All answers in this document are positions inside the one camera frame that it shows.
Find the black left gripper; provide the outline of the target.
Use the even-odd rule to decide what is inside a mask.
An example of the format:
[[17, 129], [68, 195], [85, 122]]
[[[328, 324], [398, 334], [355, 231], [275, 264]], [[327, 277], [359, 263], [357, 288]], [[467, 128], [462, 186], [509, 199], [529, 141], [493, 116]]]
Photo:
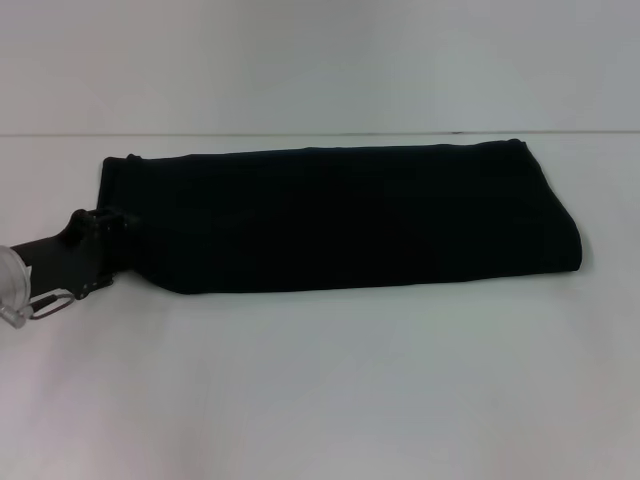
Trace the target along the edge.
[[12, 249], [31, 269], [33, 297], [65, 290], [81, 300], [125, 270], [125, 217], [109, 209], [77, 210], [60, 233]]

